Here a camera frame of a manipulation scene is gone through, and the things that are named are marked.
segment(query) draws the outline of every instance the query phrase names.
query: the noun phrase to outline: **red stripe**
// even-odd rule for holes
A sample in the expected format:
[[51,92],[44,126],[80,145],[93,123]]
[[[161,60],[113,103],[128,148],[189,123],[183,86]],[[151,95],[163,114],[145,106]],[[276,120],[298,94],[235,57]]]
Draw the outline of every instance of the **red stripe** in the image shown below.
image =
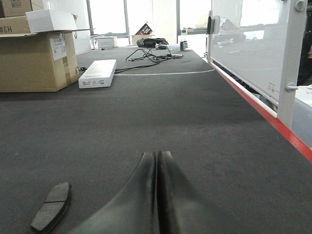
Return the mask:
[[253,106],[276,130],[278,130],[294,147],[301,152],[307,160],[312,162],[312,150],[303,141],[293,133],[282,121],[272,116],[265,108],[263,108],[258,102],[253,100],[247,93],[240,89],[235,82],[230,80],[225,74],[220,72],[219,68],[213,63],[209,64],[216,69],[217,72],[243,97],[245,100]]

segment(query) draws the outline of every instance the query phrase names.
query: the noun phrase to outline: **white device box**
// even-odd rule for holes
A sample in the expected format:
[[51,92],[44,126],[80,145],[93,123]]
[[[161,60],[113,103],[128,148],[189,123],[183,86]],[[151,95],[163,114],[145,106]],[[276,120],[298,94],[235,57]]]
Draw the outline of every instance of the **white device box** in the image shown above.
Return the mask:
[[116,59],[96,60],[78,79],[79,88],[110,87],[116,70]]
[[117,37],[96,37],[100,49],[111,49],[117,47]]
[[76,30],[74,16],[67,12],[55,10],[38,10],[26,12],[31,33]]

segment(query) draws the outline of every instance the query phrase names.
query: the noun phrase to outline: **white wall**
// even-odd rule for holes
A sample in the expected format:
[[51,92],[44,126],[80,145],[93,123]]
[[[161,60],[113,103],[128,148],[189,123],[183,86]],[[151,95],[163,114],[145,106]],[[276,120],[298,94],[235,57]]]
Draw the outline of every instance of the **white wall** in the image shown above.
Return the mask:
[[176,0],[152,0],[154,35],[165,38],[170,44],[176,43]]
[[[77,29],[90,28],[86,0],[43,0],[45,9],[69,12],[78,15]],[[91,50],[90,31],[74,33],[76,54],[82,54]]]

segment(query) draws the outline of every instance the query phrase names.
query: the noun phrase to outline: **white cable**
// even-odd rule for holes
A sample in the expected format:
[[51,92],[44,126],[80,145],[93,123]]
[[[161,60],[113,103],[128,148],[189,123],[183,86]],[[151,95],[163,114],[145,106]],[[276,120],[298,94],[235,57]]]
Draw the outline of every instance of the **white cable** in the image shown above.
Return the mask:
[[213,70],[201,71],[201,72],[173,72],[173,73],[151,73],[151,74],[115,74],[114,76],[166,76],[166,75],[184,75],[184,74],[198,74],[212,72]]

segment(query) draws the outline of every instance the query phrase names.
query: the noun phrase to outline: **metal clamp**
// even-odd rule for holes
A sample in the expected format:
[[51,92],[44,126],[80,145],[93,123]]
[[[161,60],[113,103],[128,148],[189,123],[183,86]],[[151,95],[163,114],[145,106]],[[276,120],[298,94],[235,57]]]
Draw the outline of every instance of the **metal clamp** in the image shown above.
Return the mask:
[[206,32],[206,35],[213,34],[214,29],[215,29],[215,19],[214,19],[213,16],[209,16],[208,17],[208,22],[207,22],[207,32]]
[[289,92],[293,91],[293,90],[297,90],[297,89],[299,89],[299,87],[295,83],[293,83],[293,82],[288,83],[286,85],[286,90],[289,91]]
[[295,3],[294,8],[296,9],[296,11],[298,12],[303,12],[306,10],[306,6],[305,6],[305,0],[299,0],[298,2]]

